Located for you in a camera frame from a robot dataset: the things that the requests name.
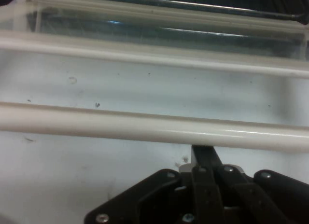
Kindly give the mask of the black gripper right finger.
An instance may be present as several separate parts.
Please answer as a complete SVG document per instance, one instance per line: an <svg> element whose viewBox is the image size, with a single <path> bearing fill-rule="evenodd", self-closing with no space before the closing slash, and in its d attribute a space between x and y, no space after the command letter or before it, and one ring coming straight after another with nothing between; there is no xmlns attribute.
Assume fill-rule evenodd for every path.
<svg viewBox="0 0 309 224"><path fill-rule="evenodd" d="M307 224L309 186L271 170L253 177L205 147L205 223Z"/></svg>

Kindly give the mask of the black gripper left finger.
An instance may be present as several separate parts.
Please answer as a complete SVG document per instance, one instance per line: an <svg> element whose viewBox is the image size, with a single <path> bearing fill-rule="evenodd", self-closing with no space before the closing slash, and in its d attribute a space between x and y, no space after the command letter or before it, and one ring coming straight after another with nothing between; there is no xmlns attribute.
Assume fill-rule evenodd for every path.
<svg viewBox="0 0 309 224"><path fill-rule="evenodd" d="M221 224L223 206L214 171L222 165L210 146L192 148L185 172L162 169L90 211L86 224Z"/></svg>

